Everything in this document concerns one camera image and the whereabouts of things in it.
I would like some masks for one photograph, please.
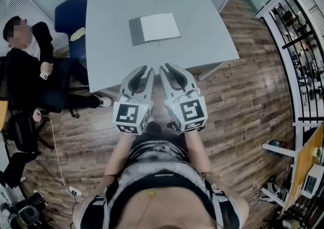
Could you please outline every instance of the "laminate floor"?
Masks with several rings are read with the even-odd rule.
[[[282,182],[289,175],[291,159],[264,151],[263,143],[285,141],[293,147],[290,93],[276,47],[264,23],[256,19],[242,0],[230,0],[221,14],[235,43],[240,59],[229,62],[204,81],[197,82],[205,96],[209,119],[200,132],[215,174],[248,201],[250,216],[245,228],[259,228],[277,206],[257,200],[262,185],[272,175]],[[198,74],[200,69],[192,69]],[[153,92],[158,122],[170,117],[163,108],[161,86]],[[63,175],[68,185],[87,195],[103,176],[104,168],[118,139],[112,124],[112,107],[78,111],[80,119],[68,112],[50,114]],[[50,122],[43,138],[54,144]],[[55,151],[39,145],[37,161],[62,182]],[[10,153],[15,147],[9,145]],[[45,196],[47,216],[53,228],[70,228],[74,199],[37,165],[28,163],[22,186],[29,196],[34,189]]]

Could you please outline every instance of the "yellow cloth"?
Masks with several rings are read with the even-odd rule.
[[[86,34],[86,28],[78,29],[75,33],[72,34],[70,41],[76,41]]]

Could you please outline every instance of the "gray notebook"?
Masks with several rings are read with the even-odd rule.
[[[129,20],[133,45],[180,37],[172,13],[155,14]]]

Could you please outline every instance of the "person's hand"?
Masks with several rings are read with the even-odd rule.
[[[42,113],[40,112],[39,109],[35,109],[34,113],[32,115],[32,118],[36,121],[36,122],[40,122],[42,120]]]
[[[53,71],[53,66],[51,63],[48,63],[48,62],[43,62],[41,67],[40,67],[41,71],[40,72],[45,72],[47,75],[50,75]]]
[[[122,141],[132,143],[136,139],[136,136],[134,134],[131,134],[131,133],[122,133],[120,135],[120,139]]]

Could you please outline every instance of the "blue chair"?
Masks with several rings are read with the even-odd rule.
[[[87,0],[66,0],[55,8],[55,31],[69,37],[70,57],[77,60],[86,57],[86,36],[70,41],[73,33],[86,27]]]

